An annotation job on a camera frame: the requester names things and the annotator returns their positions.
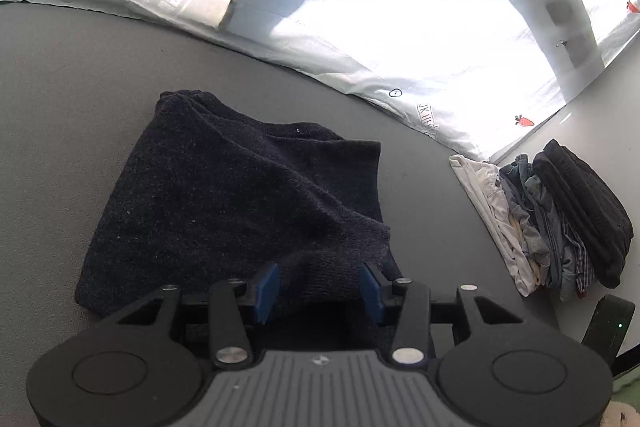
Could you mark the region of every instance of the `metal screw head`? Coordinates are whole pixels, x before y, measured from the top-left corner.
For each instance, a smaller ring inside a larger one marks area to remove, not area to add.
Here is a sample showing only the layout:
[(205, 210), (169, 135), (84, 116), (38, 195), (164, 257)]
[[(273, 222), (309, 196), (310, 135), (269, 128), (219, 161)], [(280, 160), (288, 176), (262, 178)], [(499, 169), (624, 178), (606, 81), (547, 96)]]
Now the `metal screw head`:
[(398, 363), (418, 363), (424, 359), (424, 353), (415, 347), (400, 347), (391, 353), (391, 358)]
[(219, 349), (216, 353), (216, 358), (223, 363), (239, 363), (248, 359), (249, 353), (242, 347), (229, 346)]

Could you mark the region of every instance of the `black device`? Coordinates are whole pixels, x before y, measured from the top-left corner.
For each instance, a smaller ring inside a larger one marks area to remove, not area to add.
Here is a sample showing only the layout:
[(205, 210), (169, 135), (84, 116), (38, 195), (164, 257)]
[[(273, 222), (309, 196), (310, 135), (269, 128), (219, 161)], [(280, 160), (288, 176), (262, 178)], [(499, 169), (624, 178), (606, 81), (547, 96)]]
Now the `black device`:
[(635, 309), (633, 302), (605, 295), (596, 305), (582, 344), (591, 347), (609, 365), (614, 365)]
[[(40, 357), (27, 395), (46, 427), (597, 426), (612, 388), (596, 352), (510, 311), (475, 286), (436, 300), (410, 279), (360, 269), (360, 293), (378, 325), (395, 325), (387, 352), (254, 353), (278, 295), (278, 266), (252, 281), (215, 283), (205, 296), (175, 285)], [(441, 359), (430, 324), (452, 325)], [(183, 345), (206, 324), (208, 353)]]

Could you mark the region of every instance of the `white cloth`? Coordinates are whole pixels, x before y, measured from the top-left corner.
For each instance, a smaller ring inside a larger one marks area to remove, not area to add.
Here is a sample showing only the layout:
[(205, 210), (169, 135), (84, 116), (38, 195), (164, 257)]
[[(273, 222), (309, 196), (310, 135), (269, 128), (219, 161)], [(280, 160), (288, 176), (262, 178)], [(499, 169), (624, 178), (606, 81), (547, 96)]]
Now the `white cloth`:
[(510, 225), (509, 204), (500, 183), (499, 167), (462, 155), (450, 156), (449, 162), (500, 250), (516, 288), (522, 295), (529, 295), (536, 289), (536, 277), (516, 230)]

